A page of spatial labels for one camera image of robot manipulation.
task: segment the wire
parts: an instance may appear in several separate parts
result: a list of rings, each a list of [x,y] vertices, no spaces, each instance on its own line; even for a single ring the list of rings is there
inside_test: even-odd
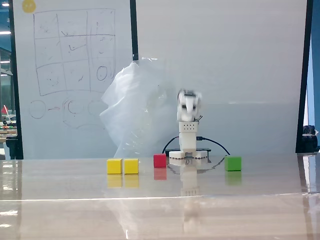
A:
[[[165,150],[166,150],[166,148],[168,147],[168,145],[169,145],[173,140],[175,140],[176,138],[179,138],[179,136],[175,136],[174,138],[172,138],[172,139],[164,146],[164,148],[163,148],[163,150],[162,150],[162,153],[163,153],[163,154],[165,153]]]
[[[213,140],[211,140],[211,139],[209,139],[209,138],[205,138],[205,137],[202,137],[202,136],[197,136],[197,137],[196,137],[196,140],[197,140],[197,141],[207,140],[207,141],[210,141],[210,142],[212,142],[212,143],[214,143],[214,144],[217,144],[217,145],[219,145],[220,147],[222,147],[223,150],[225,150],[225,152],[226,152],[228,155],[230,155],[230,153],[228,152],[228,150],[227,150],[224,146],[222,146],[220,143],[218,143],[218,142],[216,142],[216,141],[213,141]]]
[[[164,148],[163,148],[163,150],[162,150],[162,153],[163,153],[163,154],[165,153],[166,148],[168,147],[168,145],[169,145],[173,140],[175,140],[175,139],[177,139],[177,138],[179,138],[179,136],[175,136],[174,138],[172,138],[172,139],[164,146]],[[223,150],[225,150],[225,152],[226,152],[228,155],[230,155],[230,153],[228,152],[228,150],[227,150],[224,146],[222,146],[220,143],[218,143],[217,141],[213,141],[213,140],[211,140],[211,139],[209,139],[209,138],[205,138],[205,137],[203,137],[203,136],[197,136],[197,137],[196,137],[196,140],[197,140],[197,141],[207,140],[207,141],[209,141],[209,142],[212,142],[212,143],[214,143],[214,144],[217,144],[217,145],[219,145],[221,148],[223,148]]]

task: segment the red cube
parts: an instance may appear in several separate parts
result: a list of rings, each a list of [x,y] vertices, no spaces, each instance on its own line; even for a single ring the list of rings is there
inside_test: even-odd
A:
[[[154,168],[166,168],[167,156],[165,153],[159,153],[153,155],[153,167]]]

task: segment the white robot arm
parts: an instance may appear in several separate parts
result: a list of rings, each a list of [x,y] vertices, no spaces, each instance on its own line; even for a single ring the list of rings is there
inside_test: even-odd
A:
[[[177,120],[179,122],[180,151],[171,151],[169,157],[183,159],[193,157],[195,159],[207,158],[206,151],[197,151],[197,132],[201,107],[201,94],[195,91],[182,89],[178,93]]]
[[[200,118],[201,93],[181,89],[178,93],[177,120],[179,122],[195,122]]]

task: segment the glass wall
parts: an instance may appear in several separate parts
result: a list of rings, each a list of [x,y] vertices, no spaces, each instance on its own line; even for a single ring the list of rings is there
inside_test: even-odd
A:
[[[7,115],[15,115],[14,84],[11,72],[11,52],[0,48],[0,108],[1,121]]]

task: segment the yellow sticker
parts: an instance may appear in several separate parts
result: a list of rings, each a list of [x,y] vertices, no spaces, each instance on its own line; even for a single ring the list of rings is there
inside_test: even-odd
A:
[[[24,0],[22,2],[22,9],[25,13],[33,13],[36,10],[36,3],[34,0]]]

